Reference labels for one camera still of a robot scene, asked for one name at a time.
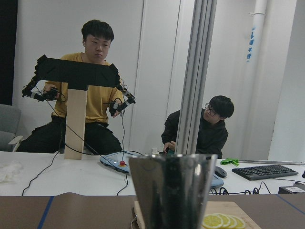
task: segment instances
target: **black keyboard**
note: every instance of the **black keyboard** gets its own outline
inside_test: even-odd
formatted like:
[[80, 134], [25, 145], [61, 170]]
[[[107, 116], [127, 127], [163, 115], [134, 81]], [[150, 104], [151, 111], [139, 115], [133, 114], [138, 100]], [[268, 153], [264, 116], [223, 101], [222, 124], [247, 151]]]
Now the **black keyboard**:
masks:
[[232, 172], [248, 179], [260, 180], [275, 177], [286, 177], [299, 174], [298, 172], [287, 168], [282, 165], [267, 165], [267, 166], [254, 166], [246, 168], [233, 168]]

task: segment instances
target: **gray chair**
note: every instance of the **gray chair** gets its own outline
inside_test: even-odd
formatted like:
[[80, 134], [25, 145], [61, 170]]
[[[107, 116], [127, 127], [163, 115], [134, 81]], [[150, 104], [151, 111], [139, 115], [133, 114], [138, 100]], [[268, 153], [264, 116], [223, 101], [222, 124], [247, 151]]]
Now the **gray chair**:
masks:
[[13, 150], [13, 145], [9, 145], [9, 142], [17, 133], [20, 116], [19, 108], [0, 104], [0, 151]]

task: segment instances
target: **metal cup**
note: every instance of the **metal cup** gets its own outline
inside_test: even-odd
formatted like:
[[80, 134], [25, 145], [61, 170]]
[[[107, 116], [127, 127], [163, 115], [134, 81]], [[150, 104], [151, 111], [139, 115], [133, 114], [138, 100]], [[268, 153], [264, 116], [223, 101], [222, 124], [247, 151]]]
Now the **metal cup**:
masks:
[[216, 159], [203, 154], [131, 157], [145, 228], [201, 228]]

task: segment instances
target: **black curtain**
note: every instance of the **black curtain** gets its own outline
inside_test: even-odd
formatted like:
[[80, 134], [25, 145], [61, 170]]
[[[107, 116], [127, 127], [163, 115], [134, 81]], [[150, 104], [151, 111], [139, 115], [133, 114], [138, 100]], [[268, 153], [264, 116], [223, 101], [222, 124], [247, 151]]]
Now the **black curtain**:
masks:
[[12, 105], [18, 0], [0, 1], [0, 104]]

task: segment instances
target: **black pants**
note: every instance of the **black pants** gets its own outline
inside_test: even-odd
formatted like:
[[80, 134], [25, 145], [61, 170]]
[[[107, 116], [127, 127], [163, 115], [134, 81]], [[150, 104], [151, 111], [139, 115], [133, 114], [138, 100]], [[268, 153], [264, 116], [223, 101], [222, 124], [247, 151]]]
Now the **black pants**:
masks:
[[[21, 142], [17, 152], [54, 153], [59, 150], [64, 146], [65, 123], [65, 118], [53, 116], [50, 123], [32, 131], [32, 135]], [[122, 150], [120, 141], [107, 126], [107, 123], [86, 123], [85, 146], [92, 153], [96, 154], [95, 150], [106, 155]]]

